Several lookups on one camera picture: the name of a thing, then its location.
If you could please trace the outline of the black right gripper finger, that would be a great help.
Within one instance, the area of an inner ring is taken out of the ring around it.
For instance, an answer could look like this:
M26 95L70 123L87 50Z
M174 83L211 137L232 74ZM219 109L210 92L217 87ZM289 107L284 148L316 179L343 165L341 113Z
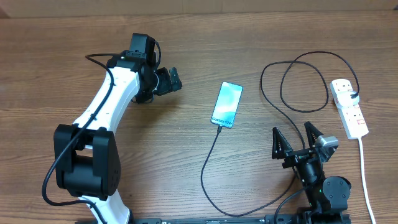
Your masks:
M277 127L272 129L272 137L272 159L284 159L293 152L292 146Z
M315 142L318 139L319 136L322 136L323 133L319 131L311 122L307 121L304 123L306 134L307 134L307 139L310 148L314 148Z

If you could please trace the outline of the blue Galaxy smartphone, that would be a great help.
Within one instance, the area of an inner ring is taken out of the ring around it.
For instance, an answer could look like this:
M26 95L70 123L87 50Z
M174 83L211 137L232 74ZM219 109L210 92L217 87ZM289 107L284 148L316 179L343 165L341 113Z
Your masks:
M241 85L223 82L211 115L211 123L232 128L242 93L243 87Z

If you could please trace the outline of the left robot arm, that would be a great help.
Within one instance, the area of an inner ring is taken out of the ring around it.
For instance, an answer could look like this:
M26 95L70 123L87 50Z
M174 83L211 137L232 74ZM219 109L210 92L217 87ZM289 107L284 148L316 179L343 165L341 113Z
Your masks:
M101 65L104 82L89 107L73 124L61 124L54 132L55 160L42 196L57 205L47 196L47 184L55 174L58 187L74 197L64 206L84 203L95 223L134 223L118 192L121 161L115 132L130 102L152 103L156 96L180 90L182 82L176 68L160 67L160 45L147 34L134 33L129 49L108 56Z

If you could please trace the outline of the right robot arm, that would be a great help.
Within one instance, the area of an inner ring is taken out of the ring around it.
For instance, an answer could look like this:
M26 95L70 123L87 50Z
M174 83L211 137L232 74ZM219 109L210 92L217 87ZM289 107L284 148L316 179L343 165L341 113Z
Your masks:
M287 197L272 216L272 223L283 217L279 212L283 205L298 194L305 192L309 206L300 207L296 214L284 218L284 223L350 223L348 209L351 183L341 176L326 177L324 163L328 162L337 150L339 142L335 136L324 135L307 121L305 130L309 147L295 151L281 131L274 127L272 158L282 159L282 167L292 168L298 174L302 189Z

